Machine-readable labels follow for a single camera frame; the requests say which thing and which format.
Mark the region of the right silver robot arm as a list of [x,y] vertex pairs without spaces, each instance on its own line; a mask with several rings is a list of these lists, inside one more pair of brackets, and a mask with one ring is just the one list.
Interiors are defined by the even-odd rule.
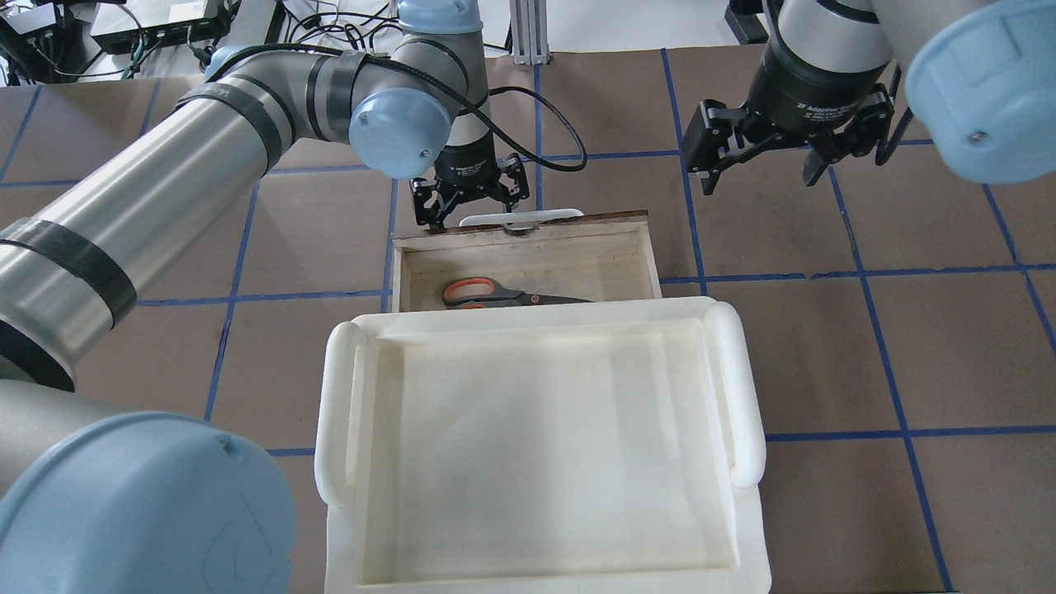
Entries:
[[1054,172],[1052,1],[731,1],[725,17],[763,53],[744,103],[699,101],[682,133],[682,177],[708,196],[770,151],[806,150],[806,186],[844,157],[883,166],[913,120],[963,179]]

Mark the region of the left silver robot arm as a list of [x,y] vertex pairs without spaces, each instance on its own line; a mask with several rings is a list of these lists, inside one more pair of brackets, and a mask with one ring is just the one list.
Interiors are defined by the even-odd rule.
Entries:
[[497,180],[475,1],[399,1],[385,57],[220,49],[143,138],[2,231],[4,593],[284,593],[295,501],[200,417],[78,395],[74,368],[298,140],[389,179]]

